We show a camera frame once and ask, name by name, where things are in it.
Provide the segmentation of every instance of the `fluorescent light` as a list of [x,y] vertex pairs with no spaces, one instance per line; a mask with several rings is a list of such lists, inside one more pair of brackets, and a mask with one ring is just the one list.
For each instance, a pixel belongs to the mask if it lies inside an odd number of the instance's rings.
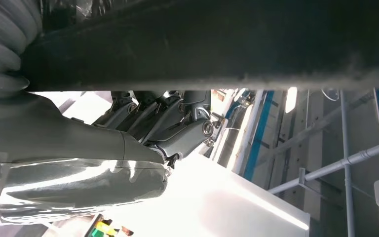
[[287,92],[287,101],[285,102],[285,113],[289,113],[296,106],[297,87],[290,87]]

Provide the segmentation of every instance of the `ribbed hose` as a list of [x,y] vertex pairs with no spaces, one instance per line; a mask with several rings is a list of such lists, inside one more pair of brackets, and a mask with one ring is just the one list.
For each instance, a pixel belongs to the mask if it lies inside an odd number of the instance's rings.
[[0,0],[0,98],[12,96],[28,86],[26,79],[5,73],[20,69],[19,55],[41,30],[34,0]]

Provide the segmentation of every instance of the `metal pipe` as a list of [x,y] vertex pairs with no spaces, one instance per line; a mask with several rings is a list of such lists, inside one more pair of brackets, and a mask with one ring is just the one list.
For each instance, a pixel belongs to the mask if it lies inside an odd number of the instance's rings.
[[308,125],[308,103],[309,103],[309,97],[310,97],[310,90],[307,90],[307,105],[306,105],[306,124],[305,124],[305,129],[307,129],[307,125]]
[[[343,141],[343,158],[349,156],[348,145],[348,126],[346,122],[346,106],[345,95],[341,90],[341,117],[342,117],[342,141]],[[354,223],[354,200],[352,197],[351,187],[351,165],[345,165],[345,197],[346,197],[346,219],[348,226],[348,237],[355,237],[355,223]]]
[[245,157],[245,151],[248,147],[249,140],[251,139],[252,131],[254,130],[254,124],[255,124],[255,118],[258,115],[259,105],[262,100],[262,95],[264,93],[264,90],[257,90],[255,95],[255,100],[252,106],[251,114],[249,115],[248,124],[245,128],[245,134],[243,135],[242,142],[240,144],[239,151],[237,152],[237,158],[234,163],[232,171],[236,174],[240,173],[240,170],[242,168],[243,159]]
[[[366,150],[363,150],[363,151],[360,151],[356,154],[351,155],[348,158],[341,159],[341,160],[336,161],[332,164],[329,164],[325,167],[322,167],[316,171],[308,173],[305,175],[304,179],[306,181],[315,180],[315,179],[320,178],[322,176],[325,176],[327,174],[330,174],[330,173],[333,173],[333,172],[338,171],[340,169],[343,169],[345,167],[345,165],[347,165],[347,164],[349,164],[349,165],[356,164],[356,163],[362,162],[364,160],[367,160],[371,157],[374,157],[376,155],[379,155],[379,145],[372,147],[372,148],[369,148],[369,149],[366,149]],[[280,186],[277,186],[275,188],[268,190],[268,192],[270,192],[272,194],[277,194],[277,193],[282,192],[284,190],[293,188],[293,187],[297,186],[298,184],[299,184],[299,179],[298,178],[293,179],[293,180],[291,180],[285,184],[282,184]]]

